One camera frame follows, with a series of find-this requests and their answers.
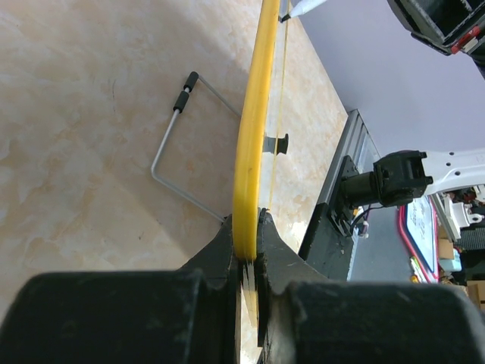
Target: black cable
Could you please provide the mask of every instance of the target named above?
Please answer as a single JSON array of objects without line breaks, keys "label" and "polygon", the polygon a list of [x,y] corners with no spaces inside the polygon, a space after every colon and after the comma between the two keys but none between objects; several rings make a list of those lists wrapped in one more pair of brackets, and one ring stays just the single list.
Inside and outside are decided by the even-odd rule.
[{"label": "black cable", "polygon": [[354,218],[354,221],[350,224],[350,232],[353,233],[355,226],[357,223],[365,216],[365,214],[368,214],[371,210],[378,210],[382,209],[384,206],[380,207],[367,207],[367,209],[363,212],[361,212],[359,215],[357,215],[356,218]]}]

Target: floor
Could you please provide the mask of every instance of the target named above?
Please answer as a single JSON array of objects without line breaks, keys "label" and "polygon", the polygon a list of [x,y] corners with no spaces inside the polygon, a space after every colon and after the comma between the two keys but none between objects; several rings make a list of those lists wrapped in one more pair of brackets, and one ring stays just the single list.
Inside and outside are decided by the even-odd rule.
[{"label": "floor", "polygon": [[[215,235],[149,172],[191,71],[243,108],[261,2],[214,2],[0,4],[0,317],[38,273],[175,269]],[[299,20],[287,47],[272,214],[297,250],[346,112]],[[230,214],[238,126],[198,85],[159,172]]]}]

